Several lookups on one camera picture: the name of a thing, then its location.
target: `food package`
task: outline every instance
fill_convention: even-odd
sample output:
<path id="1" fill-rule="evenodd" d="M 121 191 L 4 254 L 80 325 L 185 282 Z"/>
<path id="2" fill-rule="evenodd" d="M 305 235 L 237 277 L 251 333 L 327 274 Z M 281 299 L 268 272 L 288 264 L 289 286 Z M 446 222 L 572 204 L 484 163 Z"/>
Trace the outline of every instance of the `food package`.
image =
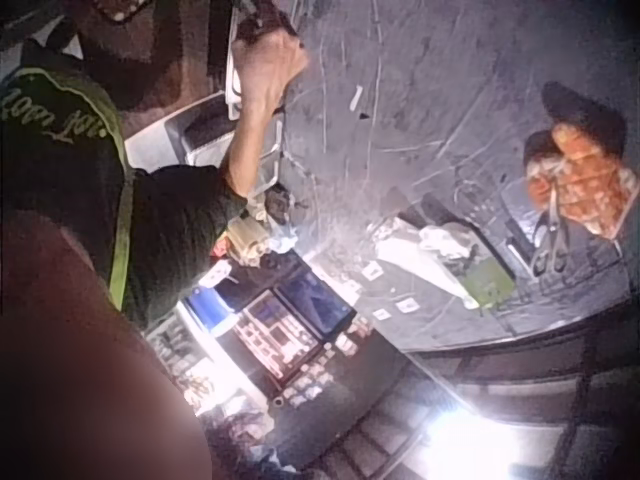
<path id="1" fill-rule="evenodd" d="M 573 125 L 557 124 L 552 136 L 560 152 L 530 159 L 529 195 L 545 210 L 555 182 L 563 217 L 581 223 L 595 235 L 615 239 L 640 190 L 638 177 L 618 156 Z"/>

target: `person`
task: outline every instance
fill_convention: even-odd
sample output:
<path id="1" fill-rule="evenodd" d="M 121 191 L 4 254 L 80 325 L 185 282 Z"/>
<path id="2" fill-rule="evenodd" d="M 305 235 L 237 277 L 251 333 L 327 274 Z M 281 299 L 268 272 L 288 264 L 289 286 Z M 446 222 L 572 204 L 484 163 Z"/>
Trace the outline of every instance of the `person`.
<path id="1" fill-rule="evenodd" d="M 3 82 L 3 214 L 35 211 L 64 228 L 141 329 L 207 269 L 215 240 L 245 208 L 283 90 L 308 62 L 280 12 L 260 4 L 259 38 L 233 45 L 243 110 L 221 170 L 131 169 L 112 103 L 77 59 L 29 44 Z"/>
<path id="2" fill-rule="evenodd" d="M 145 316 L 191 281 L 308 62 L 280 27 L 234 55 L 243 110 L 221 171 L 131 171 L 109 99 L 55 61 L 4 81 L 3 478 L 233 478 L 123 312 Z"/>

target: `scissors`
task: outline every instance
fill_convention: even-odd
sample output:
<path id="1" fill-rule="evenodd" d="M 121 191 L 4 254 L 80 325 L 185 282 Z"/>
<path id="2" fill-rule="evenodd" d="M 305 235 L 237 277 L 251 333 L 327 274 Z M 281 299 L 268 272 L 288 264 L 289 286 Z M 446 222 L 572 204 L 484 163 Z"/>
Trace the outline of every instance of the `scissors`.
<path id="1" fill-rule="evenodd" d="M 533 232 L 534 242 L 539 238 L 539 232 L 543 228 L 545 232 L 531 259 L 531 271 L 534 277 L 540 277 L 549 270 L 549 267 L 556 273 L 562 273 L 567 266 L 569 230 L 566 221 L 560 216 L 558 190 L 555 183 L 551 186 L 549 208 L 540 215 Z"/>

